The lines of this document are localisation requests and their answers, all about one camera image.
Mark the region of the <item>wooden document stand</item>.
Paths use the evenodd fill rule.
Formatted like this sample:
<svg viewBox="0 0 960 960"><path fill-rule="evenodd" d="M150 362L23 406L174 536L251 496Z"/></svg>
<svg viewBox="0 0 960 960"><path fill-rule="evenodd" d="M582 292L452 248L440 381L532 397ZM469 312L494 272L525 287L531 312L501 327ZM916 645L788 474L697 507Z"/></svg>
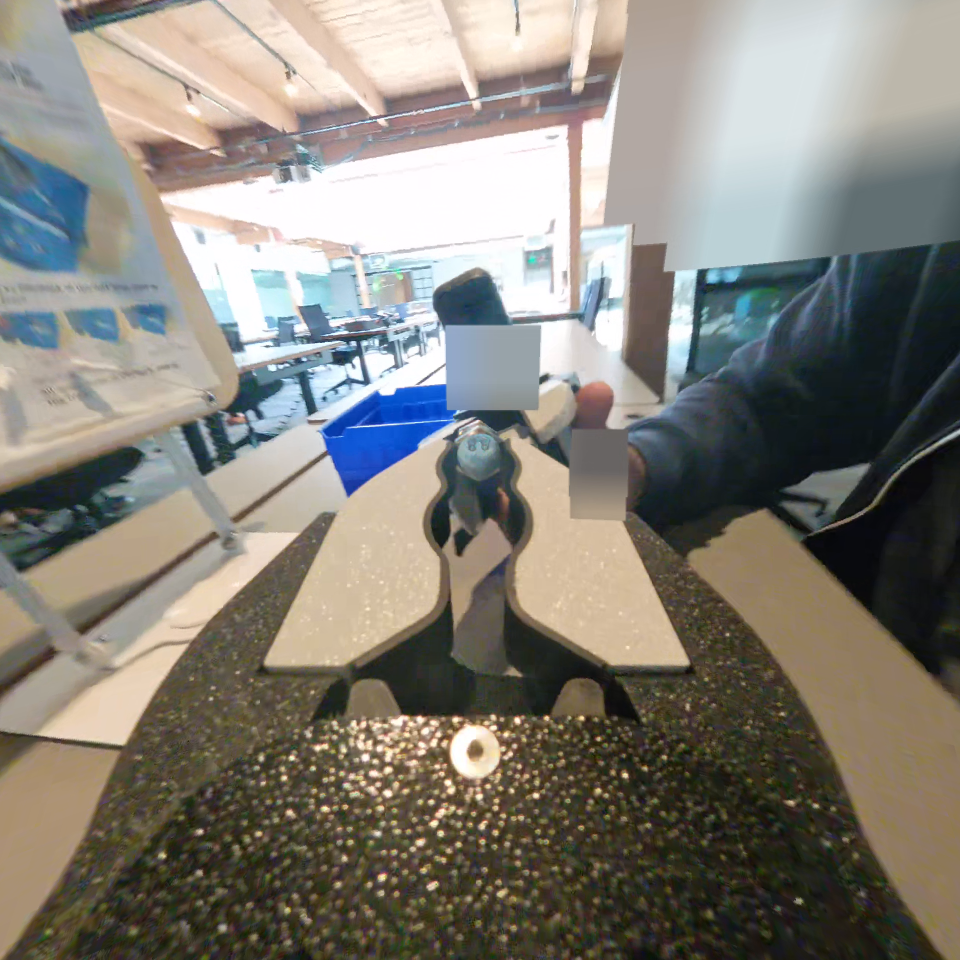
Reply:
<svg viewBox="0 0 960 960"><path fill-rule="evenodd" d="M165 646L188 644L292 534L248 534L199 473L174 429L221 411L238 371L160 195L128 160L123 212L139 229L119 274L21 270L2 260L2 494L152 439L189 490L171 516L194 541L164 558L163 532L130 534L84 554L75 582L114 599L84 631L41 571L2 558L2 629L13 608L56 655L2 694L2 733L121 746L134 730L124 671Z"/></svg>

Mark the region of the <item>office desk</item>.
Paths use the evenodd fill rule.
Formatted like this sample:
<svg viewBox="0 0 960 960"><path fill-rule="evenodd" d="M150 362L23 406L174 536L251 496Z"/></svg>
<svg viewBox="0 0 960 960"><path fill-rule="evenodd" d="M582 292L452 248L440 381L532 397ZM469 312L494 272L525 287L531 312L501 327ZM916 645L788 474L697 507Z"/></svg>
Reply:
<svg viewBox="0 0 960 960"><path fill-rule="evenodd" d="M239 375L238 392L264 388L282 379L294 378L300 387L307 414L314 415L318 407L308 374L312 369L330 363L331 354L346 346L346 341L337 339L330 342L246 346L233 354Z"/></svg>

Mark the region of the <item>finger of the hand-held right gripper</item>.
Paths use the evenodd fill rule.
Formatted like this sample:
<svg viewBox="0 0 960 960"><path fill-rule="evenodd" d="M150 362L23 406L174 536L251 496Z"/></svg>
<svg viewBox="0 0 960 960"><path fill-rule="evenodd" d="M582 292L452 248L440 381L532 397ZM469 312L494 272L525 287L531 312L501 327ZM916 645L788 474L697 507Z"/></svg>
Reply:
<svg viewBox="0 0 960 960"><path fill-rule="evenodd" d="M548 378L539 384L538 442L558 442L570 431L577 414L578 381L573 378Z"/></svg>

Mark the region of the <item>printed instruction sheet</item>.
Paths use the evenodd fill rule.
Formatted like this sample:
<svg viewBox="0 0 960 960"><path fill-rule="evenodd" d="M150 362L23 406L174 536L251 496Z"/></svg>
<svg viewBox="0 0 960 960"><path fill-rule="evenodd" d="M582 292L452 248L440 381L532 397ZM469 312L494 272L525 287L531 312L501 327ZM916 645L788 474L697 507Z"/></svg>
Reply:
<svg viewBox="0 0 960 960"><path fill-rule="evenodd" d="M55 2L2 2L2 489L227 401L234 363Z"/></svg>

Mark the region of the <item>steel bolt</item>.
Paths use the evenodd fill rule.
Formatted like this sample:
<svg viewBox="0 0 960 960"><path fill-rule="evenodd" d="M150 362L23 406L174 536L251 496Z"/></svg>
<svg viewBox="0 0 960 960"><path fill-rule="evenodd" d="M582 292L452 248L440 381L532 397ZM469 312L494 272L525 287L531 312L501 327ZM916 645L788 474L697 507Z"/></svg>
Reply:
<svg viewBox="0 0 960 960"><path fill-rule="evenodd" d="M501 471L501 438L481 421L465 424L454 441L458 471L470 481L482 484Z"/></svg>

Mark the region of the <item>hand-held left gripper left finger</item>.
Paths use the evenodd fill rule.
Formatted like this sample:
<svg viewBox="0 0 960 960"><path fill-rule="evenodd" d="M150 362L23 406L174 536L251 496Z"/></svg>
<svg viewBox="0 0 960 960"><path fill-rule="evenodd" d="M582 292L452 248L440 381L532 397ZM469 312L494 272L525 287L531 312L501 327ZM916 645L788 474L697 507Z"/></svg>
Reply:
<svg viewBox="0 0 960 960"><path fill-rule="evenodd" d="M263 661L266 671L353 671L433 622L450 598L430 526L445 488L433 438L360 486L332 520Z"/></svg>

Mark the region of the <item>blue plastic bin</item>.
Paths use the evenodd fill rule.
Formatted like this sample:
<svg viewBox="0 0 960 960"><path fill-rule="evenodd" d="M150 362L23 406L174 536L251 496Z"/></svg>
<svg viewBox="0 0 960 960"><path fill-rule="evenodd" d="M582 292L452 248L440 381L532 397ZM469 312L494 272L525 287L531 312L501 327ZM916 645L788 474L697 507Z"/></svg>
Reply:
<svg viewBox="0 0 960 960"><path fill-rule="evenodd" d="M320 428L326 451L351 496L374 476L413 453L423 439L448 427L445 384L377 391Z"/></svg>

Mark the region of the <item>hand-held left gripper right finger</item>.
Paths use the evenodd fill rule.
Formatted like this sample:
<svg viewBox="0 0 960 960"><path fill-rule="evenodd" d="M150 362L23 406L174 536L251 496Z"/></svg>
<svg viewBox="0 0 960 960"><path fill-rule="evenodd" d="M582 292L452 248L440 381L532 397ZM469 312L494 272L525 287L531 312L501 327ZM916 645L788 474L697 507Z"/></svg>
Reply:
<svg viewBox="0 0 960 960"><path fill-rule="evenodd" d="M525 526L510 557L511 611L609 673L685 673L690 656L624 521L575 519L569 470L528 439L507 442Z"/></svg>

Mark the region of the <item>person's right forearm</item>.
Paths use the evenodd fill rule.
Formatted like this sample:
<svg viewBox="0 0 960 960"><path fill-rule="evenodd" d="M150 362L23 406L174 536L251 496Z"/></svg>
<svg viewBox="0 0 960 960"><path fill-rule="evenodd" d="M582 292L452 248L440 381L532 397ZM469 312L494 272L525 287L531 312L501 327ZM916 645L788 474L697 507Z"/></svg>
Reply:
<svg viewBox="0 0 960 960"><path fill-rule="evenodd" d="M652 526L869 460L888 434L891 253L837 257L764 338L630 428L628 510Z"/></svg>

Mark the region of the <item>person's dark zip jacket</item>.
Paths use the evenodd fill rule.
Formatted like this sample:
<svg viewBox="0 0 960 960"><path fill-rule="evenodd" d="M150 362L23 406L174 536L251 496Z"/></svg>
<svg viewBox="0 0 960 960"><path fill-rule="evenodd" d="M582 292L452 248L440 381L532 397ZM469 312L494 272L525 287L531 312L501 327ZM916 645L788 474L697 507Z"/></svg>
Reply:
<svg viewBox="0 0 960 960"><path fill-rule="evenodd" d="M803 545L941 679L958 657L958 242L923 251L894 342L879 449Z"/></svg>

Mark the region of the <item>person's right hand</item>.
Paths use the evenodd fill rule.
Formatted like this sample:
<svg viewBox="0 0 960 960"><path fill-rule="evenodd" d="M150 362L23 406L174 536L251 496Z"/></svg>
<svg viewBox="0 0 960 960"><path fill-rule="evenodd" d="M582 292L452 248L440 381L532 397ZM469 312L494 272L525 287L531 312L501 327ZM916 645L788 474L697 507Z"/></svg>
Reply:
<svg viewBox="0 0 960 960"><path fill-rule="evenodd" d="M615 393L603 381L584 384L575 396L577 412L572 422L573 429L603 430L608 428L608 419L613 412ZM627 443L628 486L627 510L636 513L645 493L647 481L646 462L640 450Z"/></svg>

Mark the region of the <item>black wall screen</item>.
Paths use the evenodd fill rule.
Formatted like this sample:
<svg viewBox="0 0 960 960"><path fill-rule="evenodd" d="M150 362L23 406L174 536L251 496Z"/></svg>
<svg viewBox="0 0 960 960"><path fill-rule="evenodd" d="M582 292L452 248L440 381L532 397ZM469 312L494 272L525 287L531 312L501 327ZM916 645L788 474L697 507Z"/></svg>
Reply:
<svg viewBox="0 0 960 960"><path fill-rule="evenodd" d="M798 294L829 269L830 257L698 270L686 374L703 378L762 339Z"/></svg>

